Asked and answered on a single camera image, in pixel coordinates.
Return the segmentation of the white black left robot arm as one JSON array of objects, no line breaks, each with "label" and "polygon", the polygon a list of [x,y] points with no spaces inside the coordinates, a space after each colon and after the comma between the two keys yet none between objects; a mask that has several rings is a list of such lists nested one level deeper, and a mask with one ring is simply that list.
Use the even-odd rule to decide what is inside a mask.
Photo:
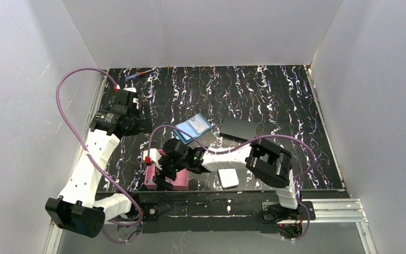
[{"label": "white black left robot arm", "polygon": [[45,210],[57,227],[94,238],[106,221],[128,213],[132,201],[123,193],[96,200],[103,173],[89,157],[104,169],[123,137],[150,132],[150,107],[135,88],[119,89],[114,100],[94,114],[89,128],[86,149],[71,177],[57,198],[47,200]]}]

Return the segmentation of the silver VIP credit card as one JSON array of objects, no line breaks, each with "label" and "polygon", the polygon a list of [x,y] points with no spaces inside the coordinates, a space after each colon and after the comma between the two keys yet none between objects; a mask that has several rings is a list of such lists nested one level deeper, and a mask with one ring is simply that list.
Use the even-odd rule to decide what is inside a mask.
[{"label": "silver VIP credit card", "polygon": [[197,135],[201,135],[211,128],[211,125],[208,124],[206,120],[197,116],[191,118],[189,120],[189,124],[192,126]]}]

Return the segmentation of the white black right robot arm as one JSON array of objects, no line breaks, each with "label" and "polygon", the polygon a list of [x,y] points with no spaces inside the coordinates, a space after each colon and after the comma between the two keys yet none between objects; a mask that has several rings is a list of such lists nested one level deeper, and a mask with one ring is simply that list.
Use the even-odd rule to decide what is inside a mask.
[{"label": "white black right robot arm", "polygon": [[191,148],[177,139],[168,140],[161,150],[145,151],[145,163],[154,164],[153,182],[172,189],[168,179],[175,180],[178,172],[186,169],[194,174],[221,172],[226,169],[249,170],[262,183],[273,188],[281,207],[288,210],[302,209],[304,219],[311,220],[310,210],[302,203],[294,174],[292,153],[270,141],[270,135],[256,137],[234,148],[214,149],[198,144]]}]

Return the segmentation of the blue leather card holder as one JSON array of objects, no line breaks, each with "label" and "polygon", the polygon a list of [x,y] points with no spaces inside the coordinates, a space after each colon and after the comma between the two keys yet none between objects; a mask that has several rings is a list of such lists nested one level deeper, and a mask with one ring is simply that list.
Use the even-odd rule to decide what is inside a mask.
[{"label": "blue leather card holder", "polygon": [[[213,125],[201,113],[198,113],[198,114],[194,115],[193,117],[195,117],[195,116],[206,120],[207,123],[211,125],[211,128],[213,127]],[[192,126],[189,124],[189,120],[191,118],[189,118],[186,121],[184,121],[182,123],[179,123],[179,124],[177,124],[175,126],[176,128],[184,131],[185,133],[189,133],[190,136],[186,135],[185,133],[183,133],[183,132],[181,132],[181,131],[179,131],[177,129],[173,130],[175,135],[176,135],[176,139],[182,141],[184,144],[189,144],[189,143],[193,142],[192,138],[196,139],[196,138],[202,136],[203,134],[205,134],[206,132],[208,132],[211,129],[210,128],[209,130],[207,130],[205,133],[203,133],[201,135],[197,135],[196,132],[194,131],[194,129],[192,128]]]}]

